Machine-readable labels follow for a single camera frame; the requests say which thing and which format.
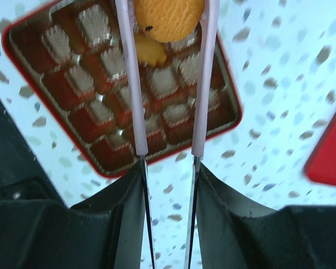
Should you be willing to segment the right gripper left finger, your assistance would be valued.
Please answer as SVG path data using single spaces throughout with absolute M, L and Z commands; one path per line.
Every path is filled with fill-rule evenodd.
M 0 188 L 0 268 L 139 268 L 144 226 L 140 163 L 66 207 L 35 179 Z

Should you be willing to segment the pink metal tongs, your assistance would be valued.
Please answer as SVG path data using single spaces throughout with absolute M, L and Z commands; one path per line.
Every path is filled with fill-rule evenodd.
M 137 60 L 136 45 L 134 43 L 133 25 L 138 21 L 138 12 L 135 8 L 136 1 L 116 1 L 116 11 L 119 23 L 120 36 L 124 52 L 124 60 L 128 75 L 128 86 L 131 94 L 132 120 L 136 153 L 140 157 L 140 164 L 143 176 L 144 201 L 146 207 L 146 219 L 148 239 L 152 267 L 156 267 L 155 248 L 152 235 L 152 218 L 150 205 L 150 190 L 148 186 L 148 169 L 146 154 L 148 144 L 146 137 L 146 127 L 144 121 L 144 108 L 141 97 L 141 82 L 139 78 L 139 68 Z M 188 229 L 186 234 L 186 249 L 184 268 L 190 268 L 193 239 L 195 213 L 197 204 L 197 179 L 200 172 L 201 159 L 204 154 L 204 145 L 207 133 L 208 118 L 208 98 L 211 86 L 211 74 L 213 66 L 213 56 L 216 43 L 218 13 L 220 9 L 219 1 L 204 1 L 204 10 L 199 13 L 200 26 L 202 29 L 202 41 L 200 47 L 200 64 L 197 81 L 197 97 L 195 101 L 195 116 L 193 127 L 192 154 L 193 177 L 190 190 Z

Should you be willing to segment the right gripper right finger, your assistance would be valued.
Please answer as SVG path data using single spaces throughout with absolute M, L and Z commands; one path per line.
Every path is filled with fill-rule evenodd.
M 234 190 L 205 166 L 197 188 L 204 268 L 336 268 L 336 205 L 274 210 Z

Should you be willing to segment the flower cookie top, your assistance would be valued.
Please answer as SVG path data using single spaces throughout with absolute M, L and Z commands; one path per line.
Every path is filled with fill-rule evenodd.
M 141 33 L 134 35 L 134 41 L 139 63 L 156 67 L 166 62 L 167 53 L 163 44 Z

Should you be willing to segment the flower cookie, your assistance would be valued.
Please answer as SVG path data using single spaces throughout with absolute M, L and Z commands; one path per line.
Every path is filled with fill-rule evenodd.
M 166 62 L 167 53 L 163 44 L 141 33 L 134 35 L 134 41 L 139 63 L 156 67 Z
M 133 2 L 140 30 L 155 41 L 181 41 L 195 30 L 204 11 L 201 0 L 139 0 Z

